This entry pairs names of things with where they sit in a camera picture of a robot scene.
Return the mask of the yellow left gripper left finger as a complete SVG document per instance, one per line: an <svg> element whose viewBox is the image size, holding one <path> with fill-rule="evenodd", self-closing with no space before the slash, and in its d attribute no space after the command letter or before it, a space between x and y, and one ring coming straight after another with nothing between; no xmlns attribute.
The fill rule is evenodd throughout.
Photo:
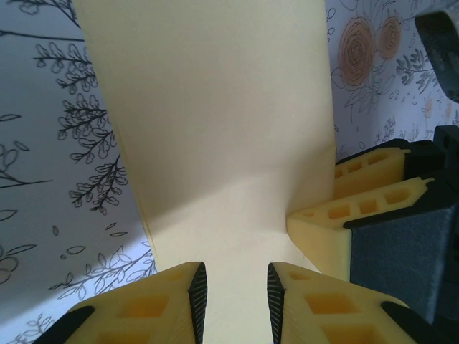
<svg viewBox="0 0 459 344"><path fill-rule="evenodd" d="M203 344L207 272L187 262L83 301L42 344Z"/></svg>

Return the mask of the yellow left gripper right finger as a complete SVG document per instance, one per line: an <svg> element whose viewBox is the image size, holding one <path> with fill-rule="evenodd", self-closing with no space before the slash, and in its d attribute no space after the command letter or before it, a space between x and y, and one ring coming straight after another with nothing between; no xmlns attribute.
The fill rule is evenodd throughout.
<svg viewBox="0 0 459 344"><path fill-rule="evenodd" d="M273 344L443 344L402 301L285 262L268 265Z"/></svg>

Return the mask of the pale yellow paper sheet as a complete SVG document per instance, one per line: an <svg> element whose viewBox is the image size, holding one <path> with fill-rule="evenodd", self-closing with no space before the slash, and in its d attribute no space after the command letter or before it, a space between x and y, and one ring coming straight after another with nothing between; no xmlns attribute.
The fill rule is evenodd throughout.
<svg viewBox="0 0 459 344"><path fill-rule="evenodd" d="M73 0L156 266L203 262L204 344L271 344L286 215L333 196L324 0Z"/></svg>

